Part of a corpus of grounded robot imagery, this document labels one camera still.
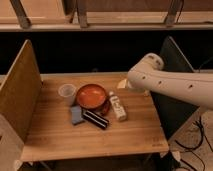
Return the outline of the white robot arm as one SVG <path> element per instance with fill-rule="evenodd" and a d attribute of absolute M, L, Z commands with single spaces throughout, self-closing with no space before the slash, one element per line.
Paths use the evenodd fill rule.
<path fill-rule="evenodd" d="M 118 88 L 150 90 L 196 106 L 213 110 L 213 74 L 163 71 L 164 61 L 146 54 L 120 81 Z"/>

